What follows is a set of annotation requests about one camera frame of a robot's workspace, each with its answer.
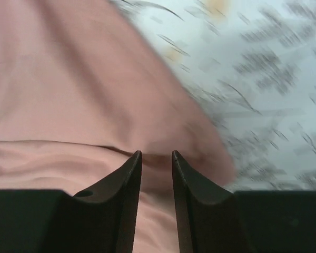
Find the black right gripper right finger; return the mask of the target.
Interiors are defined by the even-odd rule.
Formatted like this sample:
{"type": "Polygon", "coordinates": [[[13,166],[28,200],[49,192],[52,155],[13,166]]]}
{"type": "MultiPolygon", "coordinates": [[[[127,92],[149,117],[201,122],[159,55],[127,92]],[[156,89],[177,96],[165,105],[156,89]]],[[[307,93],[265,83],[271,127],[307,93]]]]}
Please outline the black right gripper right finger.
{"type": "Polygon", "coordinates": [[[180,252],[316,252],[316,191],[229,192],[172,153],[180,252]]]}

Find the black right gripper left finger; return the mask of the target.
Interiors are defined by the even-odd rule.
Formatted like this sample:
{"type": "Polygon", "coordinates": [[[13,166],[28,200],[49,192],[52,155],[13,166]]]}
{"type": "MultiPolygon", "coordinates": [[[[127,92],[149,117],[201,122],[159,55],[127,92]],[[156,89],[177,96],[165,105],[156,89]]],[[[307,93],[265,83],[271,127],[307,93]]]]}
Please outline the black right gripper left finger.
{"type": "Polygon", "coordinates": [[[0,190],[0,252],[132,252],[141,175],[136,151],[73,196],[55,189],[0,190]]]}

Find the pink t shirt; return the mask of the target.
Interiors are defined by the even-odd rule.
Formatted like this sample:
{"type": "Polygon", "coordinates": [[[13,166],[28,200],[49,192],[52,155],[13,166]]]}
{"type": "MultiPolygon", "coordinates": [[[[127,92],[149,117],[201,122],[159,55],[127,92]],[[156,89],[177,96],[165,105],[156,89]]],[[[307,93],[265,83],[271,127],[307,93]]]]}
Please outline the pink t shirt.
{"type": "Polygon", "coordinates": [[[135,252],[178,252],[171,154],[223,186],[217,130],[109,1],[0,1],[0,189],[75,194],[143,154],[135,252]]]}

